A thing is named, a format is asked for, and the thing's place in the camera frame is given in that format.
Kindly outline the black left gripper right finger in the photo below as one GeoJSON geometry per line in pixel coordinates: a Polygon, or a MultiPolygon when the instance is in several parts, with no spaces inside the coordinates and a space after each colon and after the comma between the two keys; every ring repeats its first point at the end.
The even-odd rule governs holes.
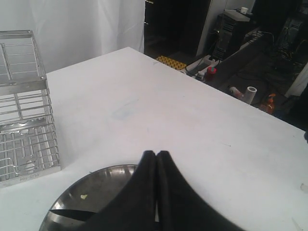
{"type": "Polygon", "coordinates": [[[168,151],[156,156],[161,231],[241,231],[206,203],[183,177],[168,151]]]}

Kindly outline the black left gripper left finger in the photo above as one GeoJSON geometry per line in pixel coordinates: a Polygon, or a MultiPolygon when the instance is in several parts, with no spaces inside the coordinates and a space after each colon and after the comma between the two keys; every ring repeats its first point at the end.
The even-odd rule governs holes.
{"type": "Polygon", "coordinates": [[[156,209],[156,156],[145,151],[128,183],[79,231],[153,231],[156,209]]]}

